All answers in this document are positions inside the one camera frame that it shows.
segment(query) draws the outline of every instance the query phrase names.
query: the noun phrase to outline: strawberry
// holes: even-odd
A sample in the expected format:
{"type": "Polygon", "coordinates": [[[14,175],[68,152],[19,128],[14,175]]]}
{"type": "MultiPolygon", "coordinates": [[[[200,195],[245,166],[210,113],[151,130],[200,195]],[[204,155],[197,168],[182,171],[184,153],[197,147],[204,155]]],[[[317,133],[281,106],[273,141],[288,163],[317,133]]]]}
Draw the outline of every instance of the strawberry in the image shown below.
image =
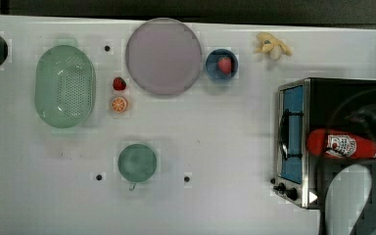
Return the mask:
{"type": "Polygon", "coordinates": [[[224,72],[224,74],[231,73],[231,59],[228,57],[221,57],[218,60],[218,68],[224,72]]]}
{"type": "Polygon", "coordinates": [[[124,90],[126,88],[126,82],[121,77],[116,77],[113,81],[113,88],[115,90],[124,90]]]}

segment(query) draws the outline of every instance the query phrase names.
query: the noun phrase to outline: bottle label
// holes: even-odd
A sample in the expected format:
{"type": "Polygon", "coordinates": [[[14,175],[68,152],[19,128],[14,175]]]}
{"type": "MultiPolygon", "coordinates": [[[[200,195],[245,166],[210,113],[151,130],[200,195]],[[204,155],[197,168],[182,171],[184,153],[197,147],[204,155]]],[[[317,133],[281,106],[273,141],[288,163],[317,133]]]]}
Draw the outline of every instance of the bottle label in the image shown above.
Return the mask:
{"type": "Polygon", "coordinates": [[[356,150],[356,141],[349,135],[328,135],[327,154],[334,157],[350,157],[356,150]]]}

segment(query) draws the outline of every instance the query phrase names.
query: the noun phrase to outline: purple plate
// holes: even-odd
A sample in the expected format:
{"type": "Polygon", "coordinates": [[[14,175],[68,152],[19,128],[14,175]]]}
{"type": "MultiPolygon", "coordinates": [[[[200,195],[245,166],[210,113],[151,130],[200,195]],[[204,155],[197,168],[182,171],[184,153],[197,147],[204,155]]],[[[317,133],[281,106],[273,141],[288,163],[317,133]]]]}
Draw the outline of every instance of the purple plate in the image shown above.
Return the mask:
{"type": "Polygon", "coordinates": [[[201,68],[201,46],[184,23],[153,19],[130,36],[126,64],[131,77],[147,91],[175,95],[197,80],[201,68]]]}

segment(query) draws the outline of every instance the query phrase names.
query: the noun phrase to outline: toaster oven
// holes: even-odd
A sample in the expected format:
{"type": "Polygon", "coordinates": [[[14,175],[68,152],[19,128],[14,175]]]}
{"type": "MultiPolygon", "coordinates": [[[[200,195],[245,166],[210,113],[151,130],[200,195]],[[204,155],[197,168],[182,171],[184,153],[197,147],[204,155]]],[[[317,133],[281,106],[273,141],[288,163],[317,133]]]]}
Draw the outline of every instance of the toaster oven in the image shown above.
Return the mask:
{"type": "Polygon", "coordinates": [[[317,128],[347,131],[367,138],[365,129],[347,117],[376,105],[376,80],[310,77],[278,89],[275,193],[304,209],[319,209],[324,189],[317,183],[317,162],[306,147],[317,128]]]}

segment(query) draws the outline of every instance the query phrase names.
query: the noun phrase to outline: blue bowl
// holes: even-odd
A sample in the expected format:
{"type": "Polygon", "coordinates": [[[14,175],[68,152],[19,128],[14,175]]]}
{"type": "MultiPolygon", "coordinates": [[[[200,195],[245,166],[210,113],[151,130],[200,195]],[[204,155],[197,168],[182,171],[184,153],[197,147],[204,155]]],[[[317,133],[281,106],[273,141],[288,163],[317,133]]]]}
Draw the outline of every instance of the blue bowl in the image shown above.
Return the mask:
{"type": "Polygon", "coordinates": [[[237,61],[236,56],[229,50],[217,49],[212,51],[207,57],[206,63],[204,64],[205,70],[209,78],[217,82],[226,82],[231,80],[234,75],[237,73],[239,68],[239,62],[237,61]],[[225,74],[218,68],[218,60],[222,57],[228,57],[231,59],[232,67],[231,73],[225,74]]]}

